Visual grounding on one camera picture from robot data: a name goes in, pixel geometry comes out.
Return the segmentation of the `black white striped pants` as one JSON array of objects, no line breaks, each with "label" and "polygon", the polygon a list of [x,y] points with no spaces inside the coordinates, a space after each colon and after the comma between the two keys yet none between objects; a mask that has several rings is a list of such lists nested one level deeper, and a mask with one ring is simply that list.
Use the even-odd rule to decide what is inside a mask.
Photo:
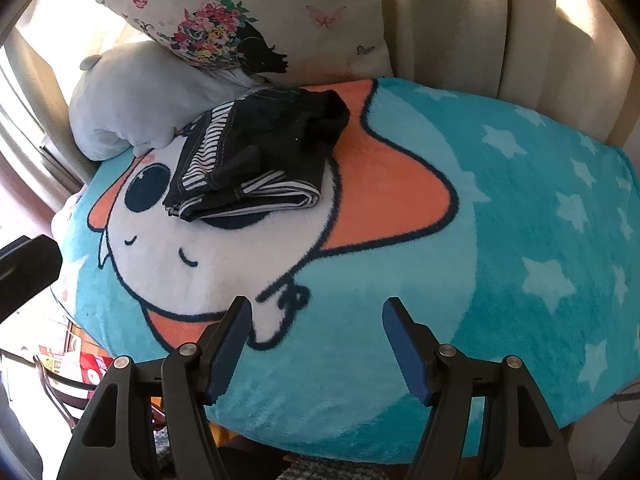
[{"label": "black white striped pants", "polygon": [[208,110],[180,130],[165,210],[191,222],[316,206],[349,117],[333,90],[271,88]]}]

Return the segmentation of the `red printed box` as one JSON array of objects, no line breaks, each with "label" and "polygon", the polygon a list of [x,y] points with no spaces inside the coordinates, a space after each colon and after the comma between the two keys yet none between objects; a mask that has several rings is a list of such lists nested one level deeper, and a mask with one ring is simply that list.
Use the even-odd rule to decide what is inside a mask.
[{"label": "red printed box", "polygon": [[84,330],[72,322],[56,323],[38,344],[38,356],[58,376],[97,385],[114,359]]}]

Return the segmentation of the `dark wooden chair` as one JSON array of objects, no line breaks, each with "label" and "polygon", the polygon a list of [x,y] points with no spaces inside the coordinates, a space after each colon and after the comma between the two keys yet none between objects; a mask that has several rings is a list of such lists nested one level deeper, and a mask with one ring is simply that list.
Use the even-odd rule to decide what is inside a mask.
[{"label": "dark wooden chair", "polygon": [[34,362],[44,393],[61,414],[70,430],[74,430],[81,415],[84,414],[94,390],[96,390],[96,385],[76,382],[76,380],[55,374],[44,366],[38,356],[34,356],[32,362]]}]

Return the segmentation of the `grey plush pillow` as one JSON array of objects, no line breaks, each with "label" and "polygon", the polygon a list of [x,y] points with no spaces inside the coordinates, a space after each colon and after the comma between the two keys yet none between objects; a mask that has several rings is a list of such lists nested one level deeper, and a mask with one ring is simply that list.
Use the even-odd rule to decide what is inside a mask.
[{"label": "grey plush pillow", "polygon": [[77,147],[94,162],[164,148],[206,110],[267,87],[239,68],[199,70],[153,41],[88,56],[80,70],[68,117]]}]

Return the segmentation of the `teal cartoon fleece blanket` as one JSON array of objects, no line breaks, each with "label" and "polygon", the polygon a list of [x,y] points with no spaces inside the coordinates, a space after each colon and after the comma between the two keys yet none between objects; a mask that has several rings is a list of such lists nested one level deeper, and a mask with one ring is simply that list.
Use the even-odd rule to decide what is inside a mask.
[{"label": "teal cartoon fleece blanket", "polygon": [[309,209],[171,217],[183,138],[104,162],[55,298],[112,356],[147,361],[246,297],[254,327],[208,417],[343,460],[408,462],[427,419],[384,334],[390,297],[471,358],[519,356],[560,426],[638,377],[639,183],[621,151],[409,81],[337,93],[350,121]]}]

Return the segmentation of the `cream floral throw pillow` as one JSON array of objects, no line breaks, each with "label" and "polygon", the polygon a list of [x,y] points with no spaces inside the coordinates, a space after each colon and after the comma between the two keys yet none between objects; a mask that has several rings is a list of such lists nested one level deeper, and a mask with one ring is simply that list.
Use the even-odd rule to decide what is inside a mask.
[{"label": "cream floral throw pillow", "polygon": [[281,84],[392,72],[381,0],[96,0],[203,70],[241,67]]}]

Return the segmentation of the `beige sofa backrest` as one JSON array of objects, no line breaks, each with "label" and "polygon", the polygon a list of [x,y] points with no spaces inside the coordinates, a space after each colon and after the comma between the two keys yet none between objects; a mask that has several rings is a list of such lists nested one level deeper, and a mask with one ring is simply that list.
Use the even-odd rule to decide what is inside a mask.
[{"label": "beige sofa backrest", "polygon": [[[639,58],[599,0],[382,0],[394,73],[494,96],[639,155]],[[2,53],[25,92],[52,177],[74,190],[93,166],[67,103],[80,62],[140,34],[96,0],[30,0]]]}]

